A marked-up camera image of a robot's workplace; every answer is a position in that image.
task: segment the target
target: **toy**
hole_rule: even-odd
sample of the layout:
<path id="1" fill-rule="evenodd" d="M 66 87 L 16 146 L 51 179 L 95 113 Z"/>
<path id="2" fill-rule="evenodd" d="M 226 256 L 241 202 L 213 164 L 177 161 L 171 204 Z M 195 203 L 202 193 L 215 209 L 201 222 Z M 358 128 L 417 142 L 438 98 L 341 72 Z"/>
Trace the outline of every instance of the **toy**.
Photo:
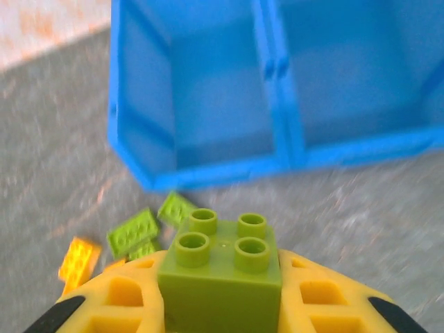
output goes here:
<path id="1" fill-rule="evenodd" d="M 159 242 L 155 239 L 147 241 L 142 244 L 137 250 L 132 251 L 128 254 L 128 260 L 131 262 L 136 259 L 140 259 L 147 255 L 153 254 L 154 252 L 160 251 L 162 247 Z"/>
<path id="2" fill-rule="evenodd" d="M 123 266 L 124 264 L 126 264 L 126 262 L 127 262 L 126 258 L 120 259 L 120 260 L 113 262 L 112 264 L 106 266 L 105 269 L 103 269 L 103 271 L 108 272 L 116 267 Z"/>
<path id="3" fill-rule="evenodd" d="M 194 257 L 191 261 L 188 260 L 189 252 L 184 253 L 183 249 L 178 251 L 178 247 L 172 245 L 168 252 L 158 251 L 128 262 L 106 274 L 100 274 L 71 293 L 63 295 L 25 333 L 163 333 L 165 327 L 182 324 L 186 327 L 177 327 L 180 329 L 175 332 L 261 332 L 261 328 L 257 328 L 256 321 L 267 321 L 266 319 L 256 317 L 253 322 L 250 322 L 251 326 L 247 325 L 248 316 L 254 313 L 273 318 L 274 313 L 278 313 L 278 320 L 270 321 L 270 323 L 274 322 L 275 327 L 270 327 L 267 333 L 426 333 L 388 296 L 295 253 L 286 250 L 276 252 L 274 240 L 272 240 L 273 231 L 266 226 L 265 219 L 260 215 L 244 214 L 240 220 L 255 221 L 256 223 L 251 224 L 258 225 L 260 227 L 258 229 L 262 229 L 265 225 L 266 234 L 263 239 L 246 237 L 259 243 L 262 241 L 271 243 L 268 266 L 264 265 L 266 260 L 264 260 L 263 252 L 257 253 L 257 256 L 252 255 L 246 261 L 236 259 L 233 253 L 237 251 L 236 244 L 239 245 L 239 239 L 232 236 L 233 232 L 235 234 L 238 232 L 236 223 L 231 222 L 232 225 L 228 225 L 227 221 L 217 221 L 216 230 L 214 230 L 216 220 L 214 213 L 209 210 L 199 210 L 197 215 L 198 218 L 195 221 L 190 219 L 190 222 L 186 222 L 179 230 L 175 244 L 177 242 L 180 244 L 181 240 L 183 241 L 184 237 L 190 233 L 188 230 L 191 228 L 194 230 L 191 231 L 193 234 L 207 237 L 207 241 L 212 242 L 209 249 L 210 257 L 203 254 L 208 249 L 206 243 L 195 247 L 196 253 L 191 255 Z M 181 303 L 169 299 L 173 296 L 171 292 L 174 286 L 164 284 L 164 278 L 169 272 L 173 273 L 172 260 L 176 261 L 179 257 L 180 264 L 178 264 L 178 279 L 176 280 L 178 288 L 175 292 L 179 299 L 186 295 L 190 296 L 182 299 L 184 302 Z M 214 260 L 222 258 L 230 262 L 214 265 Z M 187 266 L 197 266 L 196 262 L 201 266 L 187 268 Z M 280 271 L 278 276 L 274 277 L 277 262 L 279 262 L 277 266 Z M 207 271 L 203 270 L 205 265 L 209 268 Z M 205 286 L 195 285 L 188 291 L 182 290 L 185 285 L 190 287 L 189 283 L 196 280 L 197 276 L 201 276 L 201 282 L 207 284 L 203 281 L 203 276 L 215 273 L 212 267 L 218 270 L 229 265 L 231 265 L 229 271 L 233 273 L 233 276 L 227 280 L 221 279 L 222 275 L 227 277 L 230 274 L 226 271 L 221 271 L 221 276 L 214 275 L 215 281 L 219 281 L 214 282 L 214 288 L 206 289 Z M 262 294 L 265 290 L 262 287 L 265 287 L 265 281 L 268 279 L 268 276 L 264 276 L 265 271 L 273 272 L 269 275 L 270 281 L 275 281 L 276 285 L 281 288 L 280 301 L 277 304 L 262 298 L 262 296 L 267 297 L 266 293 Z M 244 292 L 248 295 L 248 290 L 253 287 L 248 286 L 247 281 L 252 282 L 258 274 L 261 276 L 263 285 L 257 286 L 260 294 L 250 295 L 257 301 L 257 304 L 253 304 L 251 314 L 249 308 L 240 309 L 233 302 L 225 303 L 221 307 L 220 302 L 225 302 L 228 298 L 243 302 L 242 295 Z M 235 284 L 237 280 L 243 280 L 245 283 L 238 288 Z M 171 288 L 171 291 L 167 291 L 169 295 L 162 293 L 165 287 Z M 190 311 L 188 313 L 190 317 L 182 323 L 184 318 L 176 317 L 175 314 L 186 311 L 183 307 L 191 307 L 199 311 Z M 240 318 L 238 314 L 234 314 L 234 316 L 214 318 L 215 309 L 221 309 L 221 315 L 223 315 L 230 312 L 231 307 L 242 311 L 244 316 Z M 227 330 L 223 331 L 223 327 L 210 327 L 210 331 L 200 331 L 200 328 L 211 321 L 222 323 Z"/>
<path id="4" fill-rule="evenodd" d="M 444 147 L 442 0 L 112 2 L 108 139 L 146 190 Z"/>
<path id="5" fill-rule="evenodd" d="M 197 207 L 181 195 L 171 192 L 157 212 L 157 217 L 165 223 L 179 228 L 189 214 Z"/>
<path id="6" fill-rule="evenodd" d="M 258 228 L 262 237 L 252 237 Z M 244 214 L 233 223 L 219 221 L 212 210 L 195 210 L 179 229 L 157 283 L 166 330 L 267 333 L 278 326 L 278 250 L 273 229 L 260 215 Z"/>
<path id="7" fill-rule="evenodd" d="M 134 250 L 140 243 L 156 238 L 159 230 L 153 214 L 146 209 L 107 233 L 106 238 L 112 255 L 115 259 L 119 259 Z"/>
<path id="8" fill-rule="evenodd" d="M 62 295 L 73 291 L 89 280 L 100 253 L 101 246 L 74 237 L 58 271 L 58 277 L 65 282 Z"/>

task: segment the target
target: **blue plastic bin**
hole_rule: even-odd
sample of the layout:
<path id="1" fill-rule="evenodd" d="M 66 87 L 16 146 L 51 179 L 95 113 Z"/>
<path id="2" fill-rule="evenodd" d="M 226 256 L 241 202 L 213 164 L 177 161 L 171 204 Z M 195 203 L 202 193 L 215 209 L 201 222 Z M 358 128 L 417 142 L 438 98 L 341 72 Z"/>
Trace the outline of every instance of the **blue plastic bin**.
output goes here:
<path id="1" fill-rule="evenodd" d="M 444 146 L 444 0 L 114 0 L 111 145 L 145 189 Z"/>

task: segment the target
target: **lego brick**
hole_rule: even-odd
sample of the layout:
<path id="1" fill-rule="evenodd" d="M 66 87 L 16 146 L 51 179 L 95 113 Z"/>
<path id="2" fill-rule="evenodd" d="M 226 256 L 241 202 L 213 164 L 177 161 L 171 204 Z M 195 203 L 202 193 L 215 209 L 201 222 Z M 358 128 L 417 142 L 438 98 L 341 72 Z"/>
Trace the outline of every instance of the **lego brick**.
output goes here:
<path id="1" fill-rule="evenodd" d="M 115 259 L 122 258 L 143 241 L 156 238 L 159 225 L 149 209 L 146 209 L 113 231 L 106 237 Z"/>
<path id="2" fill-rule="evenodd" d="M 258 234 L 263 239 L 252 237 Z M 167 331 L 278 329 L 282 288 L 278 250 L 273 229 L 260 215 L 243 214 L 234 223 L 218 221 L 211 210 L 194 211 L 179 229 L 157 281 Z"/>
<path id="3" fill-rule="evenodd" d="M 194 210 L 197 210 L 195 205 L 180 194 L 171 192 L 157 212 L 157 217 L 166 224 L 179 228 Z"/>
<path id="4" fill-rule="evenodd" d="M 139 248 L 132 251 L 128 255 L 128 259 L 131 262 L 133 260 L 140 259 L 140 258 L 145 257 L 147 255 L 153 254 L 154 252 L 157 252 L 161 249 L 162 249 L 162 247 L 160 246 L 160 244 L 157 240 L 154 239 L 151 241 L 147 241 L 146 243 L 142 244 Z"/>
<path id="5" fill-rule="evenodd" d="M 110 265 L 106 266 L 105 269 L 103 270 L 104 272 L 108 272 L 114 268 L 123 266 L 124 264 L 126 264 L 127 260 L 126 258 L 120 259 L 116 262 L 111 263 Z"/>
<path id="6" fill-rule="evenodd" d="M 65 281 L 63 295 L 91 278 L 100 252 L 101 246 L 91 241 L 74 237 L 58 271 L 58 277 Z"/>

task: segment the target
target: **blue plastic box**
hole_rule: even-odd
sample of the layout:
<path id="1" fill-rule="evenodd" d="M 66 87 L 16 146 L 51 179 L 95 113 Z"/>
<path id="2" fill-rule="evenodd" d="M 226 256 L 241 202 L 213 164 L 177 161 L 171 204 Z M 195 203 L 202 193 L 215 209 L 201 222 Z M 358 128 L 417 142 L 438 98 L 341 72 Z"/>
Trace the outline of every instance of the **blue plastic box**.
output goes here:
<path id="1" fill-rule="evenodd" d="M 444 146 L 444 0 L 114 0 L 111 145 L 145 189 Z"/>

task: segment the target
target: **green duplo brick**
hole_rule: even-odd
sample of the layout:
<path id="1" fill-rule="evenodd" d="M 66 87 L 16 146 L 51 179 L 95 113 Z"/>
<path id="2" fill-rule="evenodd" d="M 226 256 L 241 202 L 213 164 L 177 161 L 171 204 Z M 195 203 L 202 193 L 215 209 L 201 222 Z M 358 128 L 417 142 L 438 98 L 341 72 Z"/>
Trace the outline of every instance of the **green duplo brick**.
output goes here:
<path id="1" fill-rule="evenodd" d="M 274 232 L 263 216 L 243 214 L 236 223 L 194 211 L 157 283 L 168 332 L 277 332 L 282 278 Z"/>
<path id="2" fill-rule="evenodd" d="M 106 238 L 113 257 L 119 259 L 158 234 L 159 225 L 151 211 L 146 209 L 107 233 Z"/>
<path id="3" fill-rule="evenodd" d="M 196 209 L 197 207 L 195 205 L 183 198 L 180 194 L 171 192 L 157 212 L 157 217 L 165 223 L 179 228 L 190 213 Z"/>
<path id="4" fill-rule="evenodd" d="M 139 246 L 136 250 L 132 251 L 128 255 L 128 259 L 130 261 L 140 259 L 142 257 L 145 257 L 146 255 L 150 255 L 154 252 L 160 251 L 161 249 L 162 247 L 160 246 L 158 241 L 147 241 L 146 243 L 143 243 L 141 246 Z"/>

